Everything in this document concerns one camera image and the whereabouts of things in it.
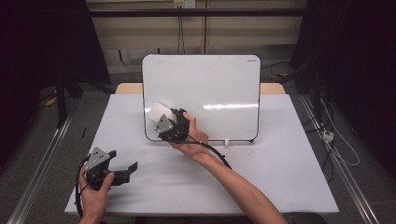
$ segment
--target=cable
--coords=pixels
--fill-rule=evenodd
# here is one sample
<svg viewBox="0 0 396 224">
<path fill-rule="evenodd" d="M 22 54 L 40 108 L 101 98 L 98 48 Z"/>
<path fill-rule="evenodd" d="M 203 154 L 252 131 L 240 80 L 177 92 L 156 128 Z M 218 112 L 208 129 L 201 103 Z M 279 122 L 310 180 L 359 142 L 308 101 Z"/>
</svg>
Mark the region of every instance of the cable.
<svg viewBox="0 0 396 224">
<path fill-rule="evenodd" d="M 264 67 L 262 67 L 262 69 L 264 69 L 264 68 L 270 68 L 270 78 L 268 79 L 268 83 L 269 82 L 271 82 L 272 81 L 272 78 L 273 78 L 273 70 L 272 70 L 272 67 L 274 66 L 274 65 L 277 65 L 277 64 L 281 64 L 281 63 L 289 63 L 288 61 L 284 61 L 284 62 L 278 62 L 278 63 L 273 63 L 273 64 L 270 64 L 270 65 L 268 65 L 268 66 L 264 66 Z"/>
<path fill-rule="evenodd" d="M 186 54 L 186 49 L 184 48 L 184 31 L 183 31 L 183 19 L 178 17 L 178 41 L 177 41 L 177 54 L 180 48 L 180 38 L 183 45 L 183 53 Z"/>
<path fill-rule="evenodd" d="M 321 171 L 324 173 L 324 168 L 325 168 L 325 166 L 326 166 L 326 163 L 327 163 L 327 161 L 330 161 L 330 165 L 331 165 L 331 167 L 332 167 L 332 169 L 331 169 L 331 173 L 330 173 L 330 177 L 329 177 L 329 179 L 327 180 L 327 183 L 329 184 L 330 182 L 332 182 L 332 176 L 333 176 L 333 174 L 334 174 L 334 167 L 333 167 L 333 165 L 332 165 L 332 159 L 330 159 L 330 155 L 332 154 L 332 151 L 331 150 L 329 150 L 329 151 L 327 151 L 327 153 L 326 153 L 326 159 L 324 160 L 324 162 L 322 163 L 322 165 L 321 165 Z"/>
<path fill-rule="evenodd" d="M 348 164 L 348 165 L 351 165 L 351 166 L 359 165 L 359 163 L 361 162 L 361 159 L 359 158 L 358 153 L 356 153 L 355 149 L 348 143 L 348 141 L 344 138 L 344 136 L 341 135 L 340 132 L 338 132 L 337 128 L 335 127 L 334 123 L 332 122 L 331 115 L 330 115 L 329 110 L 327 109 L 326 106 L 324 107 L 324 109 L 326 110 L 326 113 L 327 113 L 327 115 L 329 116 L 329 121 L 332 123 L 332 126 L 333 126 L 334 130 L 340 135 L 340 137 L 341 137 L 341 138 L 346 142 L 346 144 L 350 147 L 350 149 L 351 149 L 352 152 L 355 154 L 355 156 L 356 156 L 356 158 L 358 159 L 358 161 L 355 162 L 355 163 L 345 161 L 345 160 L 341 157 L 341 155 L 340 155 L 338 152 L 336 152 L 336 151 L 332 148 L 332 146 L 330 146 L 330 144 L 329 144 L 329 142 L 328 142 L 327 140 L 324 140 L 324 141 L 325 141 L 326 144 L 328 145 L 329 149 L 334 153 L 334 155 L 335 155 L 338 159 L 340 159 L 343 163 Z"/>
<path fill-rule="evenodd" d="M 76 173 L 76 179 L 75 179 L 75 183 L 76 183 L 76 201 L 75 201 L 75 205 L 78 211 L 78 214 L 80 217 L 82 217 L 83 211 L 82 211 L 82 206 L 81 206 L 81 192 L 87 188 L 87 186 L 85 186 L 81 191 L 78 191 L 78 187 L 79 187 L 79 174 L 81 173 L 81 169 L 84 166 L 85 162 L 87 162 L 90 159 L 91 154 L 89 154 L 86 158 L 82 159 L 81 163 L 79 164 L 79 167 L 77 169 L 77 173 Z"/>
<path fill-rule="evenodd" d="M 283 62 L 278 62 L 278 63 L 272 63 L 272 64 L 270 64 L 270 65 L 267 65 L 267 66 L 262 67 L 262 69 L 264 69 L 264 68 L 269 68 L 269 67 L 271 67 L 271 66 L 274 66 L 274 65 L 277 65 L 277 64 L 280 64 L 280 63 L 289 63 L 289 61 L 283 61 Z"/>
<path fill-rule="evenodd" d="M 119 49 L 119 58 L 122 64 L 125 64 L 124 60 L 122 59 L 121 50 Z"/>
<path fill-rule="evenodd" d="M 225 166 L 227 166 L 231 170 L 233 169 L 233 168 L 231 168 L 230 164 L 225 160 L 225 156 L 221 155 L 215 148 L 213 148 L 212 146 L 210 146 L 210 145 L 208 145 L 206 143 L 203 143 L 202 141 L 198 142 L 197 140 L 195 140 L 191 136 L 190 136 L 190 138 L 192 140 L 194 140 L 194 142 L 192 142 L 192 141 L 175 141 L 175 140 L 166 140 L 166 142 L 176 143 L 176 144 L 195 144 L 195 145 L 201 145 L 203 147 L 206 147 L 207 149 L 209 149 L 212 152 L 214 152 L 219 157 L 219 159 L 224 163 Z"/>
</svg>

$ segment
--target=whiteboard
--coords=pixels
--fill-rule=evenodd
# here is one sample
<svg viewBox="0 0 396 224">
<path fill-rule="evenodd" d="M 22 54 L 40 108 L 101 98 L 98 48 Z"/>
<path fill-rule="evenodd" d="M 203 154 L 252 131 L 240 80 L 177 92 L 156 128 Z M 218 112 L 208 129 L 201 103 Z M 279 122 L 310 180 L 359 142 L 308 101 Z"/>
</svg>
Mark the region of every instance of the whiteboard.
<svg viewBox="0 0 396 224">
<path fill-rule="evenodd" d="M 261 61 L 255 55 L 148 55 L 142 62 L 146 137 L 161 141 L 154 103 L 183 108 L 209 140 L 247 141 L 259 132 Z"/>
</svg>

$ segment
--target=forearm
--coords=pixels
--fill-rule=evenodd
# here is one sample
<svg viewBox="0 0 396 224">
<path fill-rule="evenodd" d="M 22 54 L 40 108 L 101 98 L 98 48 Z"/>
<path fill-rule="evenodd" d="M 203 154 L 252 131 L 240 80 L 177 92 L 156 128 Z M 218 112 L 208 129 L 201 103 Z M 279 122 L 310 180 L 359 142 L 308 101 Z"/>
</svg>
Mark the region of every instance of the forearm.
<svg viewBox="0 0 396 224">
<path fill-rule="evenodd" d="M 220 182 L 254 223 L 286 223 L 271 201 L 244 177 L 210 155 L 204 155 L 198 162 Z"/>
<path fill-rule="evenodd" d="M 98 224 L 102 220 L 102 216 L 84 215 L 79 224 Z"/>
</svg>

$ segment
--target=white table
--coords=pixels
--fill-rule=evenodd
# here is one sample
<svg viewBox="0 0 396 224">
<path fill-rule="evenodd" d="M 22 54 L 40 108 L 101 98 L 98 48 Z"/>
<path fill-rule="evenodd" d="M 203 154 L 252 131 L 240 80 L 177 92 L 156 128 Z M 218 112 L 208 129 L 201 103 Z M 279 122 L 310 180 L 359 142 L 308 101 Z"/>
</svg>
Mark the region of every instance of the white table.
<svg viewBox="0 0 396 224">
<path fill-rule="evenodd" d="M 144 134 L 142 95 L 112 95 L 92 149 L 117 150 L 110 170 L 138 169 L 112 188 L 107 213 L 119 216 L 232 216 L 242 212 L 197 163 Z M 215 146 L 233 169 L 261 189 L 281 213 L 335 213 L 338 207 L 288 95 L 262 95 L 253 144 Z M 66 213 L 76 214 L 75 192 Z"/>
</svg>

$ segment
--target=gray floor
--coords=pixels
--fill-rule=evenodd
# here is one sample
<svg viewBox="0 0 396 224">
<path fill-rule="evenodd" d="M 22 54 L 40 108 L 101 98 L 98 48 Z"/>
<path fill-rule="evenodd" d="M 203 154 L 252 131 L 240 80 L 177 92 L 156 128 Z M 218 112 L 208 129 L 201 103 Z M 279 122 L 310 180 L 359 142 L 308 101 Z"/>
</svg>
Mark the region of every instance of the gray floor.
<svg viewBox="0 0 396 224">
<path fill-rule="evenodd" d="M 269 78 L 267 70 L 263 71 L 263 75 L 265 79 Z M 120 75 L 113 78 L 113 86 L 117 86 L 118 83 L 124 81 L 138 80 L 138 77 L 131 77 L 131 75 Z M 285 90 L 290 95 L 301 121 L 309 120 L 300 96 L 296 94 L 292 85 L 292 82 L 288 83 L 285 86 Z M 73 189 L 72 181 L 76 168 L 91 146 L 108 102 L 108 95 L 85 86 L 84 90 L 82 99 L 77 100 L 77 112 L 55 155 L 48 175 L 36 195 L 35 202 L 26 217 L 25 223 L 78 223 L 78 217 L 66 214 L 64 208 Z M 76 100 L 67 99 L 70 105 L 73 101 Z M 356 167 L 349 167 L 350 172 L 369 199 L 380 223 L 393 223 L 396 220 L 395 179 L 372 157 L 364 142 L 352 132 L 342 111 L 337 108 L 336 102 L 332 102 L 332 107 L 335 112 L 334 122 L 337 129 L 361 157 L 361 164 Z M 55 133 L 56 124 L 56 105 L 37 109 L 24 141 L 21 142 L 18 150 L 5 165 L 3 173 L 0 175 L 0 223 L 6 223 L 11 216 L 18 199 L 23 194 Z M 305 128 L 309 130 L 313 126 L 308 125 Z M 84 137 L 82 137 L 84 129 L 86 129 L 86 132 Z M 318 162 L 322 163 L 326 151 L 318 138 L 318 134 L 308 133 L 307 136 L 317 155 Z M 336 135 L 335 139 L 335 144 L 344 158 L 348 161 L 354 161 L 354 155 L 350 153 L 348 146 L 343 143 L 339 136 Z M 327 175 L 330 172 L 331 166 L 328 164 L 325 174 Z M 324 216 L 325 219 L 329 223 L 364 223 L 355 202 L 349 195 L 340 175 L 335 170 L 330 182 L 330 188 L 340 208 L 340 213 L 326 215 Z M 291 215 L 286 215 L 289 223 L 290 217 Z M 105 221 L 108 223 L 133 223 L 134 218 L 105 217 Z M 162 223 L 163 221 L 167 223 L 190 223 L 191 220 L 189 218 L 179 221 L 165 218 L 153 218 L 151 220 L 152 223 Z M 230 218 L 230 221 L 233 223 L 245 222 L 243 219 L 235 220 L 234 218 Z M 210 222 L 198 219 L 195 223 Z"/>
</svg>

